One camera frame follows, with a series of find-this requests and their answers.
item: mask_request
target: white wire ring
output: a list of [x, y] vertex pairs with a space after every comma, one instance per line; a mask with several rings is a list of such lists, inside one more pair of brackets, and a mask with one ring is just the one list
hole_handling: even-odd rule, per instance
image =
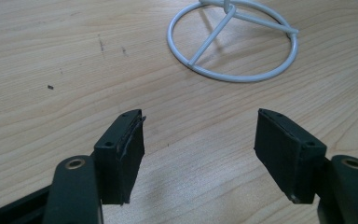
[[[218, 1], [216, 1], [216, 2], [208, 1], [207, 4], [206, 4], [205, 0], [204, 0], [204, 2], [205, 3], [198, 2], [198, 3], [192, 4], [188, 7], [185, 7], [181, 11], [179, 11], [171, 20], [170, 25], [168, 27], [168, 32], [167, 32], [167, 41], [168, 41], [168, 46], [171, 49], [171, 52], [179, 60], [179, 62], [181, 62], [182, 64], [184, 64], [191, 70], [193, 70], [203, 76], [211, 77], [211, 78], [214, 78], [217, 80], [222, 80], [222, 81], [227, 81], [227, 82], [257, 82], [257, 81], [265, 80], [265, 79], [279, 75], [281, 72], [286, 70], [290, 66], [290, 64], [292, 64], [292, 62], [295, 60], [296, 55], [297, 55], [297, 50], [298, 50], [296, 33], [290, 33], [290, 34], [288, 33], [288, 37], [291, 40], [291, 47], [292, 47], [290, 50], [289, 56], [280, 66], [276, 67], [275, 69], [273, 69], [267, 73], [261, 73], [261, 74], [249, 75], [249, 76], [232, 76], [232, 75], [227, 75], [227, 74], [216, 73], [216, 72], [204, 69], [196, 64], [193, 64], [193, 65], [188, 64], [189, 60], [185, 56], [183, 56], [183, 54], [177, 49], [177, 47], [173, 43], [173, 37], [172, 37], [173, 28], [174, 28], [175, 24], [179, 21], [180, 18], [182, 18], [186, 13], [188, 13], [196, 8], [205, 7], [208, 5], [215, 5], [215, 6], [223, 5], [223, 2], [218, 2]], [[243, 6], [251, 7], [253, 9], [262, 11], [262, 12], [270, 15], [270, 17], [274, 18], [276, 21], [278, 21], [279, 24], [281, 24], [287, 28], [293, 29], [293, 28], [291, 28], [290, 24], [284, 19], [284, 17], [282, 17], [278, 12], [274, 11], [273, 9], [271, 9], [269, 7], [258, 4], [256, 2], [249, 2], [249, 1], [231, 0], [230, 2], [233, 4], [243, 5]]]

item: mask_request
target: wooden table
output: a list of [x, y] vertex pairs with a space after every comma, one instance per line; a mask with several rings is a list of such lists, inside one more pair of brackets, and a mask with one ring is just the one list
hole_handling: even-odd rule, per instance
[[[60, 161], [89, 155], [120, 113], [141, 108], [145, 157], [131, 204], [104, 206], [105, 223], [318, 223], [319, 199], [292, 204], [256, 157], [257, 110], [293, 119], [327, 144], [327, 158], [358, 157], [358, 1], [260, 1], [299, 29], [299, 52], [252, 84], [174, 58], [167, 27], [191, 3], [0, 1], [0, 206], [49, 185]], [[179, 50], [190, 57], [224, 15], [186, 15]], [[234, 20], [199, 64], [251, 75], [289, 49], [282, 32]]]

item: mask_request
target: white circular rack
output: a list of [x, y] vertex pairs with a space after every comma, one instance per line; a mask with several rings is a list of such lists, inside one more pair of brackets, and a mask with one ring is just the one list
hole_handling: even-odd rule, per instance
[[[188, 13], [196, 8], [210, 6], [210, 5], [216, 6], [216, 7], [221, 7], [226, 12], [226, 16], [225, 16], [225, 18], [223, 18], [220, 21], [220, 23], [216, 26], [216, 28], [214, 28], [212, 33], [206, 38], [206, 40], [203, 42], [203, 44], [197, 50], [197, 52], [193, 55], [193, 57], [190, 60], [188, 60], [177, 49], [177, 47], [175, 46], [175, 44], [173, 42], [173, 37], [172, 37], [173, 28], [175, 27], [175, 24], [180, 20], [180, 18], [183, 17], [186, 13]], [[237, 12], [236, 5], [246, 6], [246, 7], [250, 7], [250, 8], [262, 11], [262, 12], [270, 15], [270, 17], [274, 18], [278, 23], [272, 22], [272, 21], [266, 21], [266, 20], [257, 18], [255, 16], [252, 16], [252, 15], [249, 15], [246, 13]], [[267, 26], [269, 28], [280, 30], [280, 31], [287, 33], [287, 36], [289, 37], [289, 39], [291, 41], [291, 46], [292, 46], [287, 59], [281, 65], [279, 65], [278, 67], [276, 67], [275, 69], [273, 69], [269, 72], [262, 73], [262, 74], [256, 74], [256, 75], [250, 75], [250, 76], [233, 76], [233, 75], [228, 75], [228, 74], [220, 74], [220, 73], [216, 73], [216, 72], [207, 70], [205, 68], [202, 68], [202, 67], [196, 65], [196, 62], [200, 58], [200, 56], [211, 45], [211, 43], [214, 41], [214, 39], [217, 37], [217, 35], [223, 30], [223, 28], [228, 24], [228, 22], [232, 18], [237, 18], [237, 19], [240, 19], [243, 21], [253, 22], [253, 23], [256, 23], [259, 25]], [[179, 60], [179, 62], [181, 62], [182, 64], [184, 64], [191, 70], [193, 70], [201, 75], [204, 75], [206, 77], [211, 77], [214, 79], [218, 79], [218, 80], [222, 80], [222, 81], [227, 81], [227, 82], [256, 82], [256, 81], [261, 81], [261, 80], [264, 80], [267, 78], [275, 77], [275, 76], [279, 75], [281, 72], [283, 72], [286, 68], [288, 68], [290, 66], [290, 64], [292, 64], [292, 62], [295, 60], [295, 57], [297, 55], [297, 49], [298, 49], [297, 37], [296, 37], [297, 34], [298, 34], [298, 30], [292, 28], [290, 26], [290, 24], [284, 19], [283, 16], [281, 16], [275, 10], [273, 10], [269, 7], [266, 7], [264, 5], [261, 5], [259, 3], [252, 2], [249, 0], [220, 0], [220, 1], [219, 0], [200, 0], [198, 3], [195, 3], [193, 5], [185, 7], [184, 9], [179, 11], [179, 13], [173, 17], [173, 19], [168, 27], [167, 40], [168, 40], [168, 46], [170, 47], [173, 55]]]

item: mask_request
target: wooden surface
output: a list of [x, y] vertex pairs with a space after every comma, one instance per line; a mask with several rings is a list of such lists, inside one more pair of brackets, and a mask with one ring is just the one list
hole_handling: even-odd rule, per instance
[[[0, 0], [0, 206], [50, 184], [60, 161], [89, 155], [120, 113], [141, 108], [131, 204], [104, 206], [105, 223], [318, 223], [319, 199], [291, 204], [255, 156], [257, 109], [299, 123], [328, 158], [358, 157], [358, 1], [260, 1], [299, 29], [299, 52], [253, 84], [200, 76], [173, 57], [168, 23], [191, 3]], [[178, 48], [190, 57], [223, 16], [186, 15]], [[289, 48], [283, 33], [234, 20], [199, 63], [251, 75]]]

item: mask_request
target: wood grain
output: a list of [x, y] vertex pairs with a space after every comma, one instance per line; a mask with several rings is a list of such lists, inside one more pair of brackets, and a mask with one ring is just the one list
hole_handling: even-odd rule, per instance
[[[358, 157], [358, 1], [259, 2], [299, 29], [299, 53], [278, 77], [231, 84], [168, 49], [169, 21], [194, 1], [0, 0], [0, 206], [50, 184], [60, 161], [90, 154], [120, 113], [142, 108], [131, 204], [104, 206], [106, 223], [318, 223], [319, 200], [291, 204], [255, 156], [256, 112], [293, 119], [328, 158]], [[179, 50], [192, 55], [223, 16], [184, 16]], [[234, 20], [199, 63], [251, 75], [289, 48], [284, 34]]]

